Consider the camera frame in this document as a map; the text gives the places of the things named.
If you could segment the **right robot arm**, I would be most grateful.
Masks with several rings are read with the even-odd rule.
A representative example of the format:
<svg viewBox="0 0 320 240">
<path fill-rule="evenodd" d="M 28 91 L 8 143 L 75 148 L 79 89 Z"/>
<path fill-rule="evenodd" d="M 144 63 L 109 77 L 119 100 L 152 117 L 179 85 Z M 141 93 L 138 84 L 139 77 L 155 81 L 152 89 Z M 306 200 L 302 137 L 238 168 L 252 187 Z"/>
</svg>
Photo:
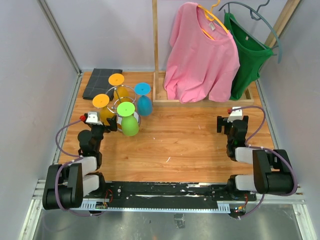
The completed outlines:
<svg viewBox="0 0 320 240">
<path fill-rule="evenodd" d="M 216 131 L 227 137 L 226 154 L 234 162 L 252 165 L 253 174 L 231 175 L 226 193 L 232 200 L 240 199 L 245 192 L 290 196 L 297 191 L 298 183 L 287 152 L 284 149 L 266 149 L 246 145 L 249 117 L 230 120 L 217 117 Z"/>
</svg>

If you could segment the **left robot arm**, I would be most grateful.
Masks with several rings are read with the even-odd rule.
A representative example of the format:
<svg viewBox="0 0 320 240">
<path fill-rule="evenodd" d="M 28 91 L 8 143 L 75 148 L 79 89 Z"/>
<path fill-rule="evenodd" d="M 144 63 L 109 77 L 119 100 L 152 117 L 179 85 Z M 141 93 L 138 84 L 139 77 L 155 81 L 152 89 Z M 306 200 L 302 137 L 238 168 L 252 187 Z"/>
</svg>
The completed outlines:
<svg viewBox="0 0 320 240">
<path fill-rule="evenodd" d="M 45 210 L 69 211 L 79 208 L 87 195 L 91 194 L 96 198 L 108 195 L 105 178 L 98 172 L 103 160 L 100 147 L 104 134 L 116 132 L 118 125 L 116 116 L 106 120 L 108 124 L 101 122 L 94 112 L 88 112 L 57 132 L 56 138 L 63 130 L 80 122 L 90 128 L 82 130 L 77 136 L 78 154 L 64 151 L 58 140 L 55 140 L 57 148 L 65 155 L 73 157 L 73 160 L 48 167 L 42 195 L 42 206 Z"/>
</svg>

